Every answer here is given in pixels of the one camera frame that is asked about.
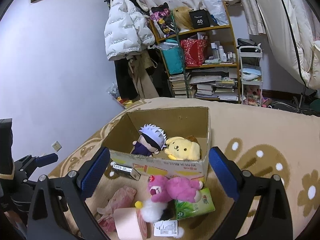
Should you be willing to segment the pink cloth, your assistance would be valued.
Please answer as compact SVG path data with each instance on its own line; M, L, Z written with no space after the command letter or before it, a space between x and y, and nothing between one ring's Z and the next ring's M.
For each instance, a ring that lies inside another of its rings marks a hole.
M108 201L108 204L104 208L97 208L97 213L100 215L97 222L105 233L116 230L113 215L114 211L116 209L130 207L136 193L137 190L132 187L121 187L114 193L113 197Z

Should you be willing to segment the stack of books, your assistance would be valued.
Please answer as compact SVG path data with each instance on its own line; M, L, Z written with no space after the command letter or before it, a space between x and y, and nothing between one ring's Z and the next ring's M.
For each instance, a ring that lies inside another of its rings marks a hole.
M238 70L231 67L195 68L169 77L176 98L237 102Z

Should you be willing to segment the small black white box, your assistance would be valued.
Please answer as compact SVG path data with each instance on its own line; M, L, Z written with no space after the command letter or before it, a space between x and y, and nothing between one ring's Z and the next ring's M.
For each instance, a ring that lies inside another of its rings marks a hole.
M133 179L136 181L140 180L140 173L136 169L117 164L114 161L112 161L110 165L111 165L111 171L109 172L109 177L112 178L112 177L120 176L120 177Z

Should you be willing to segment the wooden shelf unit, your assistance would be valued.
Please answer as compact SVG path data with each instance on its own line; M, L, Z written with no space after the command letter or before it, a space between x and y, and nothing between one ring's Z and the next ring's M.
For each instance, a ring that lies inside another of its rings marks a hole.
M219 13L221 21L205 9L170 9L167 3L151 8L151 29L174 97L239 103L240 67L224 3Z

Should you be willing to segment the pink swiss roll plush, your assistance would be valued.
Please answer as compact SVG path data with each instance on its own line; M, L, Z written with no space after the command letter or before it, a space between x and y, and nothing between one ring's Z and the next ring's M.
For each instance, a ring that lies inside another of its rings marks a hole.
M135 207L116 209L113 217L120 240L144 240L147 238L148 228L139 209Z

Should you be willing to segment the white haired doll plush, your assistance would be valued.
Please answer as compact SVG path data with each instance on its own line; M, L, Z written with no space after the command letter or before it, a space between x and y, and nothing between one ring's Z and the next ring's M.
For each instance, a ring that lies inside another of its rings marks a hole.
M163 129L153 124L145 124L139 130L140 136L133 141L131 154L153 157L165 147L167 135Z

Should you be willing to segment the open cardboard box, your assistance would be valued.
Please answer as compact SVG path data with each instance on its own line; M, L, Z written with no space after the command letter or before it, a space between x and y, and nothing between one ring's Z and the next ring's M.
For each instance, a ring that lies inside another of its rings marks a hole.
M137 154L138 146L152 139L160 151L149 157ZM210 114L207 107L136 110L125 113L110 129L102 145L111 159L140 174L185 177L205 182L210 148Z

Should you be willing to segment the white rolling cart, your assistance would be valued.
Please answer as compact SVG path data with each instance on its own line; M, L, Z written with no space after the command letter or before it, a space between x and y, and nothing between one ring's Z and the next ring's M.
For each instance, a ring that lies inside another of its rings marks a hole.
M259 46L239 46L241 104L262 106L263 70L260 61L263 52Z

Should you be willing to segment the teal gift bag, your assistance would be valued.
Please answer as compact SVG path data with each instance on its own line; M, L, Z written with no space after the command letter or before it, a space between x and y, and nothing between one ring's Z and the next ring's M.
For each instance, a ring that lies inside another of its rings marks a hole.
M165 58L169 74L181 74L183 72L183 68L178 42L176 40L167 39L165 42L160 44L160 47Z

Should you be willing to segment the yellow dog plush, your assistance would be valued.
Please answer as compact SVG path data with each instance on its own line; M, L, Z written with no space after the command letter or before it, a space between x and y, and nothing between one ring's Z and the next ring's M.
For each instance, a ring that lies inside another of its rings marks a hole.
M200 160L201 149L194 136L171 137L165 142L164 153L171 160Z

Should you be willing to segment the pink bear plush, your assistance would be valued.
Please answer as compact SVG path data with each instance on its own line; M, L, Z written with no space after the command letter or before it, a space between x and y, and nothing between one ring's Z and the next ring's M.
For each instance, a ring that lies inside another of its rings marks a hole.
M201 199L203 182L185 177L167 178L163 175L150 175L148 191L154 203L168 203L172 200L196 203Z

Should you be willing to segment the white plastic bag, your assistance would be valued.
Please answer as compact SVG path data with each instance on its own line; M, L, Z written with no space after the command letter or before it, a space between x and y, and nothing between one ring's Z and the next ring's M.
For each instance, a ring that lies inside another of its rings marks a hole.
M222 0L202 0L211 18L217 25L229 25L225 6Z

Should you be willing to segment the black pink printed bag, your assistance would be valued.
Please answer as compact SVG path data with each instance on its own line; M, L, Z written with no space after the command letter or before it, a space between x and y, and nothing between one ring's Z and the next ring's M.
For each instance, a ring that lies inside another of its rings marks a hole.
M174 24L170 14L171 10L167 2L150 9L150 17L160 37L168 37L175 34Z

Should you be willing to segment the white fluffy duck plush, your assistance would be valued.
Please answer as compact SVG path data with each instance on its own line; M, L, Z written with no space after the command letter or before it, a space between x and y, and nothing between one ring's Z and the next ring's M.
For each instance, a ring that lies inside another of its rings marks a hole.
M184 229L178 226L173 210L168 203L153 202L147 199L143 202L136 201L135 208L140 211L146 223L153 224L153 235L155 237L182 238Z

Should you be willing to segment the green tissue pack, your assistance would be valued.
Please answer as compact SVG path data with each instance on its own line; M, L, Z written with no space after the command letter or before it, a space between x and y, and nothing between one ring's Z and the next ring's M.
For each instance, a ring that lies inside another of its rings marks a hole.
M196 203L175 200L175 211L177 220L193 218L215 211L210 190L207 187L201 189L200 200Z

